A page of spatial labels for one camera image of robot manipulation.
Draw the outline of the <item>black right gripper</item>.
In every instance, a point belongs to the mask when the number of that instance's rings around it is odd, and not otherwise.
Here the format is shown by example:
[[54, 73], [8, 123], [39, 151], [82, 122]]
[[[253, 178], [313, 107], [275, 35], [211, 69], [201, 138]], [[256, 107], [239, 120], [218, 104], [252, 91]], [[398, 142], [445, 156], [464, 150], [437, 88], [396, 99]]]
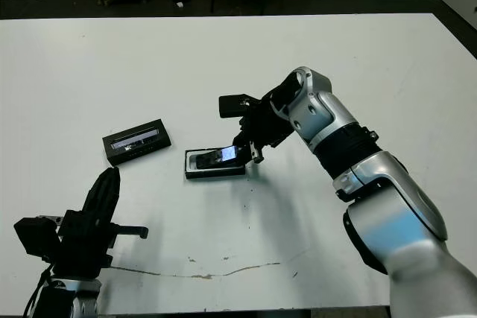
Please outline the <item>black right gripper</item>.
[[241, 105], [245, 113], [239, 121], [240, 132], [233, 139], [233, 145], [238, 147], [237, 162], [240, 165], [250, 161], [261, 162], [262, 148], [276, 147], [294, 129], [288, 120], [280, 118], [273, 111], [269, 95], [260, 100], [245, 95]]

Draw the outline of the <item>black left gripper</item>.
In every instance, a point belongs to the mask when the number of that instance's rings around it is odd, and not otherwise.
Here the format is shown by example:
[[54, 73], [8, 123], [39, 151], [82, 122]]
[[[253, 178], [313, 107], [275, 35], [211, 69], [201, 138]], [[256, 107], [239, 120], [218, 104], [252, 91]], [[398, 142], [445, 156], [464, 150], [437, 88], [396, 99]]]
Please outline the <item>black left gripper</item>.
[[40, 258], [53, 266], [56, 276], [95, 279], [111, 265], [113, 248], [119, 235], [148, 237], [145, 226], [121, 226], [112, 222], [119, 200], [120, 172], [108, 168], [90, 188], [82, 210], [68, 210], [62, 217], [40, 215], [46, 225], [41, 236]]

